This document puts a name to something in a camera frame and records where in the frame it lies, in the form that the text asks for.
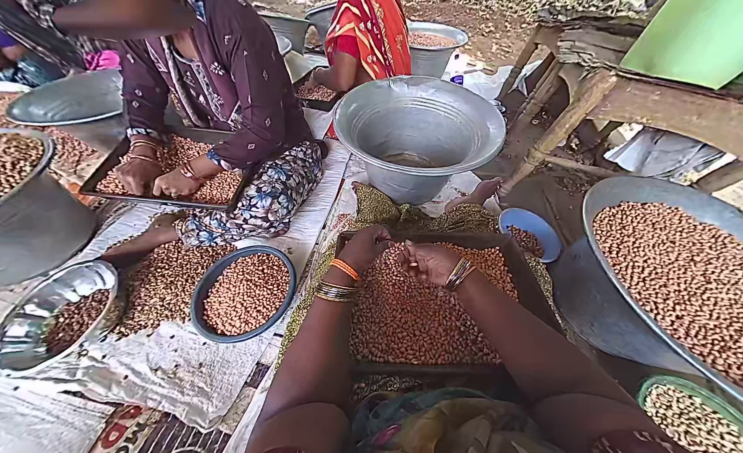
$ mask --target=blue plastic bowl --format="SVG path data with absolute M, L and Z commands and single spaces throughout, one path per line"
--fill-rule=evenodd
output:
M 541 262 L 550 263 L 559 257 L 559 254 L 561 253 L 561 240 L 559 239 L 559 235 L 556 234 L 556 230 L 553 230 L 553 227 L 540 216 L 524 209 L 508 208 L 506 211 L 500 213 L 500 232 L 511 235 L 511 232 L 508 231 L 508 227 L 511 225 L 520 230 L 532 232 L 537 236 L 539 243 L 545 250 L 545 254 L 539 258 Z
M 256 255 L 257 253 L 266 253 L 268 255 L 278 256 L 287 265 L 287 271 L 290 273 L 290 286 L 287 288 L 287 295 L 282 302 L 282 306 L 276 310 L 276 313 L 268 319 L 265 324 L 257 327 L 253 331 L 248 331 L 240 335 L 220 335 L 204 320 L 204 301 L 209 296 L 209 290 L 217 281 L 223 271 L 233 262 L 240 258 L 248 255 Z M 189 312 L 190 317 L 193 320 L 193 326 L 195 330 L 201 334 L 202 337 L 212 340 L 215 343 L 238 343 L 246 341 L 249 338 L 267 331 L 272 325 L 276 324 L 279 319 L 284 316 L 284 312 L 287 311 L 287 307 L 290 306 L 290 302 L 293 301 L 293 296 L 296 294 L 296 269 L 293 267 L 293 263 L 290 262 L 290 258 L 278 248 L 268 247 L 267 245 L 255 245 L 251 247 L 241 248 L 237 251 L 231 252 L 228 255 L 221 258 L 212 267 L 206 270 L 206 273 L 198 281 L 198 285 L 195 286 L 195 293 L 193 293 L 193 302 L 190 304 Z

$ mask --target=orange thread bracelet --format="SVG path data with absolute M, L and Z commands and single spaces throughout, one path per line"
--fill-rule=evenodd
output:
M 352 277 L 352 280 L 354 281 L 360 280 L 360 276 L 357 274 L 357 272 L 354 269 L 352 269 L 352 267 L 349 266 L 345 261 L 338 260 L 337 258 L 335 258 L 334 260 L 332 260 L 331 265 L 349 274 L 349 276 Z

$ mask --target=red saree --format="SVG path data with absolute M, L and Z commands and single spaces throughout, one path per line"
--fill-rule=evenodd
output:
M 354 37 L 361 67 L 372 79 L 409 75 L 411 53 L 407 25 L 399 0 L 340 0 L 326 36 L 326 54 L 341 36 Z

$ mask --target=bare foot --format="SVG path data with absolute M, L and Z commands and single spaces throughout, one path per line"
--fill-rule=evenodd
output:
M 475 187 L 474 191 L 469 195 L 450 200 L 449 203 L 444 206 L 444 212 L 449 212 L 449 210 L 453 209 L 455 206 L 463 203 L 472 203 L 475 205 L 483 206 L 483 202 L 487 201 L 489 197 L 494 195 L 495 192 L 497 192 L 497 188 L 502 183 L 503 179 L 501 177 L 490 180 L 482 180 L 477 183 L 477 187 Z

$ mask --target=pink cloth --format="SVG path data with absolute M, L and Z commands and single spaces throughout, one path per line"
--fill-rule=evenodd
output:
M 96 53 L 87 53 L 84 57 L 86 68 L 89 71 L 101 69 L 120 69 L 119 54 L 114 50 L 104 50 Z

